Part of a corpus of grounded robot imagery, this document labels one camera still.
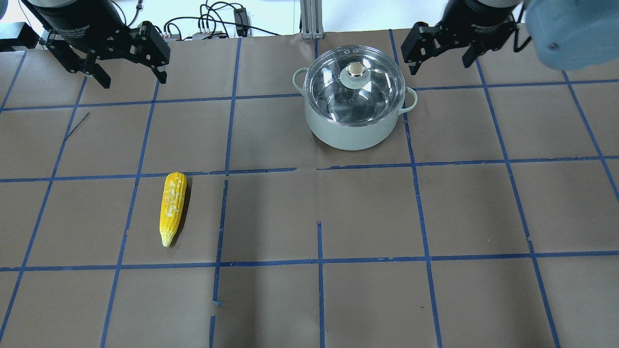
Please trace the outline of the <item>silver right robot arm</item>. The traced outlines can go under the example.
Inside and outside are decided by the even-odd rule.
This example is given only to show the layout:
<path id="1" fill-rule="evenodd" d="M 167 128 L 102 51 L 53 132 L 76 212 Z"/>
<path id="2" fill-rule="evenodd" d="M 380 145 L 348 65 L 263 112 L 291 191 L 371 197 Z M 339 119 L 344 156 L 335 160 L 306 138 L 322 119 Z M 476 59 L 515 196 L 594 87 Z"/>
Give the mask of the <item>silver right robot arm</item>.
<path id="1" fill-rule="evenodd" d="M 617 59 L 618 30 L 616 0 L 449 0 L 440 21 L 416 22 L 400 50 L 415 75 L 451 49 L 465 49 L 469 68 L 512 39 L 513 52 L 533 44 L 542 64 L 571 71 Z"/>

